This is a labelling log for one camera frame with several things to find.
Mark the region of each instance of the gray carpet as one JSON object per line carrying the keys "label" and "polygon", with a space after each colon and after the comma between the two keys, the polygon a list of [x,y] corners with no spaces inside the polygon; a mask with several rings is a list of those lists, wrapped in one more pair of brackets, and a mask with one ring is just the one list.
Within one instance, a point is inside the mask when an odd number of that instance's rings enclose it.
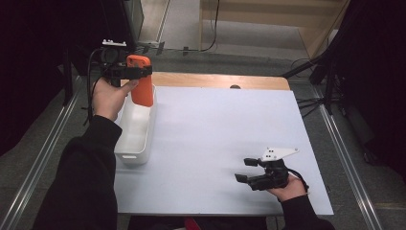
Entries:
{"label": "gray carpet", "polygon": [[[277,76],[288,71],[292,64],[292,60],[266,57],[237,57],[209,53],[190,53],[184,57],[181,52],[174,51],[164,52],[162,55],[156,56],[155,52],[150,51],[146,54],[151,59],[154,71]],[[289,80],[290,87],[297,98],[308,99],[314,97],[312,86],[305,80],[305,75],[301,73],[302,78]],[[37,153],[45,142],[61,109],[62,97],[62,93],[57,95],[31,126],[18,146],[0,157],[1,217],[7,213],[12,198],[24,181]],[[58,138],[49,163],[40,177],[16,229],[30,229],[42,198],[52,183],[63,147],[72,137],[81,135],[84,132],[85,127],[82,126],[82,123],[86,112],[80,109],[82,106],[86,106],[84,84],[79,92],[79,100],[65,129]],[[372,198],[372,202],[377,205],[377,213],[384,229],[402,229],[406,225],[406,219],[403,218],[406,217],[404,207],[406,203],[404,197],[406,186],[392,170],[366,164],[362,159],[362,149],[356,142],[347,120],[337,110],[334,111],[334,116],[352,154],[353,161]],[[304,124],[335,213],[334,216],[322,218],[330,220],[336,226],[336,229],[368,229],[320,110],[316,109],[304,118]],[[128,218],[120,216],[119,220],[119,229],[125,229]],[[276,229],[273,218],[269,218],[268,222],[270,229]],[[283,225],[281,218],[279,218],[279,224],[281,228]]]}

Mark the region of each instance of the person's left hand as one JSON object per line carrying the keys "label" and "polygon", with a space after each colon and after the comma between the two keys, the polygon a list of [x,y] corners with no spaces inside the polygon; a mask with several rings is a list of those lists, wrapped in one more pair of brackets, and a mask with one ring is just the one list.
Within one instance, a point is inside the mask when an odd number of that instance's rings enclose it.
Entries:
{"label": "person's left hand", "polygon": [[127,94],[138,85],[137,80],[131,80],[122,87],[114,87],[107,82],[106,78],[101,78],[95,86],[93,92],[93,106],[95,115],[105,117],[115,121],[120,109],[122,109]]}

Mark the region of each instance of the sleeve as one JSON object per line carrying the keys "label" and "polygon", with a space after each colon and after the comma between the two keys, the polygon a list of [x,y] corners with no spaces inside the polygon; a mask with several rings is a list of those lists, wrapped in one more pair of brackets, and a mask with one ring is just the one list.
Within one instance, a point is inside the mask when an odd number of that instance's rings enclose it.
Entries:
{"label": "sleeve", "polygon": [[334,230],[327,220],[318,218],[307,195],[282,202],[285,230]]}
{"label": "sleeve", "polygon": [[95,116],[65,147],[34,229],[116,229],[114,147],[122,130]]}

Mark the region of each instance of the orange object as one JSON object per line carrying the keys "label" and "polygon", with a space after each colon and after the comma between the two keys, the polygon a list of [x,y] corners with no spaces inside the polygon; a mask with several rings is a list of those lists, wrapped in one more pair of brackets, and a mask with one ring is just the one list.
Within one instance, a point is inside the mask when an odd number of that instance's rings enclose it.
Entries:
{"label": "orange object", "polygon": [[[130,55],[126,59],[128,67],[143,68],[150,65],[148,57]],[[152,76],[139,79],[138,85],[131,91],[132,102],[146,107],[153,105]]]}

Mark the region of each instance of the white tabletop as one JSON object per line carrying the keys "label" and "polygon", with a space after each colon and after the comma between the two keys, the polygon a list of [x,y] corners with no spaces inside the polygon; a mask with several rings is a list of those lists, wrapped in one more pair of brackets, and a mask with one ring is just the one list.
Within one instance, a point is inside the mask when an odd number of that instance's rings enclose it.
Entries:
{"label": "white tabletop", "polygon": [[157,115],[148,162],[117,159],[119,213],[136,215],[281,215],[275,197],[236,182],[264,174],[243,159],[267,147],[298,148],[285,165],[302,174],[318,215],[332,215],[293,92],[156,87]]}

